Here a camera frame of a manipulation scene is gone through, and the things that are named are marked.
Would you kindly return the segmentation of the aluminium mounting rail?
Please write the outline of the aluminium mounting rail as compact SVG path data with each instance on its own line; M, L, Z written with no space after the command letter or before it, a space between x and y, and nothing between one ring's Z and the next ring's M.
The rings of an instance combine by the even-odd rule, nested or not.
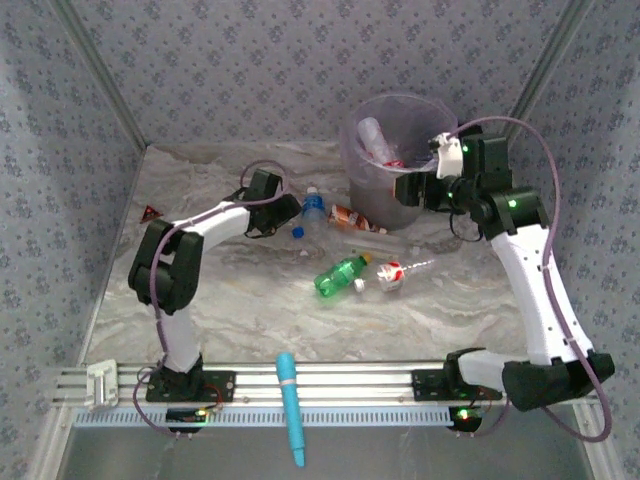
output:
M119 402L115 406L142 405L197 406L212 403L149 403L145 400L147 383L153 367L117 363ZM56 406L85 407L87 367L69 367L55 373L48 392ZM440 406L463 406L468 401L416 401L411 388L411 372L419 369L442 369L440 362L365 362L297 364L297 391L304 407L324 406L396 406L427 403ZM208 364L204 370L236 373L232 402L226 406L277 406L281 392L276 367L272 363ZM501 400L482 400L480 405L500 405Z

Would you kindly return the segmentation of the light blue cylindrical tool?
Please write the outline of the light blue cylindrical tool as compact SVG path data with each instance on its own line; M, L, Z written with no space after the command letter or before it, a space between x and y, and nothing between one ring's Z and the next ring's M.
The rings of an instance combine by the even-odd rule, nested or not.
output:
M283 411L294 464L304 468L305 438L297 392L297 371L294 356L289 352L280 353L276 358L276 375L281 390Z

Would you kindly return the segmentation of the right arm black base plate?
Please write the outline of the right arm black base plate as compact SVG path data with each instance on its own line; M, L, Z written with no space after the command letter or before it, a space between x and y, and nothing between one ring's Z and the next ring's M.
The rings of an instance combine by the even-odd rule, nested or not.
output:
M444 369L419 369L411 372L411 388L416 401L501 400L499 391L470 385Z

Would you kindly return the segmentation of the brown cafe label bottle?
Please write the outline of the brown cafe label bottle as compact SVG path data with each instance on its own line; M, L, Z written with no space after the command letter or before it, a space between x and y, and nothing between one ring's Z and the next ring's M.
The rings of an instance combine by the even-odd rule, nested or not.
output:
M343 228L358 230L377 234L387 234L388 231L374 223L371 223L360 213L338 204L331 206L327 222L329 225Z

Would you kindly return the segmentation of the aluminium frame post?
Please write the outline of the aluminium frame post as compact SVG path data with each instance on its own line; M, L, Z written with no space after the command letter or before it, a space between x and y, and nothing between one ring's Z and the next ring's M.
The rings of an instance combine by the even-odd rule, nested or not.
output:
M92 79L101 90L125 135L139 152L144 152L147 143L143 133L77 10L70 0L48 0L48 2L65 32L73 41Z
M529 122L531 114L596 0L567 0L544 42L510 116Z

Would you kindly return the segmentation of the bin with purple bag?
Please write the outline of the bin with purple bag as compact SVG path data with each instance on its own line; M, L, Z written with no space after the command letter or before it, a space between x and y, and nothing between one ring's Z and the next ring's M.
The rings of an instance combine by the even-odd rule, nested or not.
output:
M357 130L369 117L378 122L392 154L382 163L372 158ZM429 140L457 126L457 117L442 100L412 93L381 94L348 113L340 124L339 148L351 208L387 230L410 226L421 209L404 206L395 198L395 180L414 170L433 171Z

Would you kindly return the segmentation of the Pocari Sweat bottle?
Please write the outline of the Pocari Sweat bottle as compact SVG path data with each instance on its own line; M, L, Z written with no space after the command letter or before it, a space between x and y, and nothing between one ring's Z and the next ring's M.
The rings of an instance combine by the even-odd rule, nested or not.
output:
M324 198L316 187L310 186L306 190L302 205L301 227L303 228L304 236L308 238L317 237L321 234L326 223L327 215Z

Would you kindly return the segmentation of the white plastic bracket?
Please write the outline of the white plastic bracket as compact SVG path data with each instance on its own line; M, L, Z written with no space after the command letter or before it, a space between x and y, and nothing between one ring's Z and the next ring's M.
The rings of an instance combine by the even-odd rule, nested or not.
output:
M90 411L113 408L119 402L118 365L114 359L91 364L86 371L84 406Z

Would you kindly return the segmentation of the green plastic bottle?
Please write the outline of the green plastic bottle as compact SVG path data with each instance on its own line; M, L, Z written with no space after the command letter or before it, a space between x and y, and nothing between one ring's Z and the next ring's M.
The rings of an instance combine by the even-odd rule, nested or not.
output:
M316 292L322 298L330 298L352 285L372 262L369 253L348 257L333 265L314 279Z

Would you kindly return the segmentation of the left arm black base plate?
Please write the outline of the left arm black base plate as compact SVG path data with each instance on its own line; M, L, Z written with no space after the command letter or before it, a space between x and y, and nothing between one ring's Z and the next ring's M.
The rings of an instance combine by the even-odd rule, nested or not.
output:
M236 373L224 370L194 370L177 373L163 369L147 383L149 403L229 403L233 401Z

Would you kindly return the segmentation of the frosted clear bottle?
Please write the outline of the frosted clear bottle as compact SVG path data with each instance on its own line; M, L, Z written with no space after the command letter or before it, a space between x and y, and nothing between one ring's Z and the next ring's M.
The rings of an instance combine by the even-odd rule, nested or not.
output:
M343 243L353 253L370 253L380 258L395 258L401 256L416 256L421 248L406 239L388 235L373 236L345 236Z

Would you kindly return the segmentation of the crushed bottle red-white label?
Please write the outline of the crushed bottle red-white label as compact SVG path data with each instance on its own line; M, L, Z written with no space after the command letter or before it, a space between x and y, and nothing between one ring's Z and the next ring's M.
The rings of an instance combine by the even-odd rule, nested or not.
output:
M362 293L371 285L377 285L384 293L399 291L406 284L409 277L423 274L435 266L435 259L422 261L398 261L389 260L376 263L365 254L360 257L365 261L363 270L352 281L353 289Z

